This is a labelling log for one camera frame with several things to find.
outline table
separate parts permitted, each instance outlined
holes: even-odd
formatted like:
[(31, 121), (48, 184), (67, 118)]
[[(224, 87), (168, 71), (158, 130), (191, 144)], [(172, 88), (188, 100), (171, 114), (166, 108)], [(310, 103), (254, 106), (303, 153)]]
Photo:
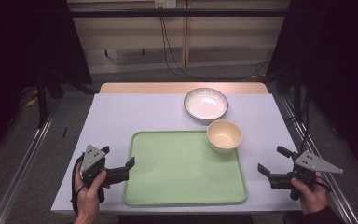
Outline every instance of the table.
[(124, 184), (120, 183), (105, 191), (106, 200), (101, 204), (101, 211), (116, 215), (151, 215), (252, 214), (299, 210), (299, 203), (289, 198), (289, 190), (271, 189), (268, 180), (256, 170), (260, 162), (266, 164), (273, 173), (287, 173), (293, 168), (293, 164), (276, 152), (276, 146), (296, 150), (266, 86), (261, 83), (201, 82), (104, 84), (100, 94), (94, 97), (51, 210), (63, 214), (73, 213), (69, 202), (71, 171), (75, 159), (85, 150), (86, 145), (92, 144), (98, 148), (110, 146), (111, 152), (106, 156), (106, 167), (113, 168), (122, 166), (127, 161), (129, 143), (136, 132), (145, 129), (206, 130), (204, 123), (192, 119), (183, 108), (185, 94), (198, 87), (214, 88), (225, 94), (230, 104), (225, 119), (233, 119), (242, 128), (245, 140), (238, 147), (238, 153), (249, 192), (246, 200), (236, 204), (129, 206), (123, 200)]

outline finger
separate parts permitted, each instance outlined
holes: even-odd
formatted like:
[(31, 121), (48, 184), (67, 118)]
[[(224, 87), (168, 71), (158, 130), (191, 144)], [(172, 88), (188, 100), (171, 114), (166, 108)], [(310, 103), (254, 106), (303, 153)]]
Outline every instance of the finger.
[(315, 173), (315, 175), (316, 175), (316, 181), (318, 182), (318, 183), (323, 183), (323, 179), (322, 179), (322, 173), (321, 172), (319, 172), (319, 171), (317, 171), (316, 173)]
[(311, 199), (311, 197), (313, 197), (312, 191), (310, 191), (308, 186), (305, 185), (302, 181), (300, 181), (296, 178), (292, 178), (291, 182), (292, 182), (293, 186), (295, 186), (296, 189), (301, 191), (301, 193), (304, 195), (304, 198), (306, 200), (309, 200), (309, 199)]
[(81, 174), (80, 174), (80, 168), (81, 168), (82, 163), (83, 163), (83, 161), (78, 163), (77, 167), (76, 167), (76, 173), (75, 173), (75, 190), (76, 191), (78, 191), (84, 185), (83, 179), (81, 178)]
[(91, 187), (89, 187), (89, 192), (91, 193), (97, 193), (98, 188), (101, 186), (101, 184), (106, 179), (107, 173), (106, 171), (101, 171), (97, 177), (95, 177), (94, 181), (92, 181)]

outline plate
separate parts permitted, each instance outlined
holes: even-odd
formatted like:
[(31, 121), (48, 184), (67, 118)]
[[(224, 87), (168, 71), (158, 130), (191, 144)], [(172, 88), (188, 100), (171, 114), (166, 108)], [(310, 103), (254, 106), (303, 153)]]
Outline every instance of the plate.
[(226, 113), (228, 101), (220, 91), (198, 88), (186, 95), (185, 108), (195, 119), (218, 119)]

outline yellow bowl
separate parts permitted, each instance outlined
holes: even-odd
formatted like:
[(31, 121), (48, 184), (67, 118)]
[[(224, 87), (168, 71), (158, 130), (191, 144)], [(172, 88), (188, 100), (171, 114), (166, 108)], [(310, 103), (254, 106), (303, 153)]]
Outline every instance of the yellow bowl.
[(240, 128), (225, 119), (212, 122), (208, 126), (207, 135), (213, 150), (221, 153), (228, 153), (236, 149), (242, 141)]

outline sleeve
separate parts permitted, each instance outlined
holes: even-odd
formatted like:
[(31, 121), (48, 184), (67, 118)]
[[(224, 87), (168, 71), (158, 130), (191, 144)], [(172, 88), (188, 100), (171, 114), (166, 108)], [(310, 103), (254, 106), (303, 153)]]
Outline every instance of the sleeve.
[(328, 224), (345, 224), (341, 218), (329, 207), (325, 207), (319, 212), (310, 213), (302, 216), (303, 224), (328, 223)]

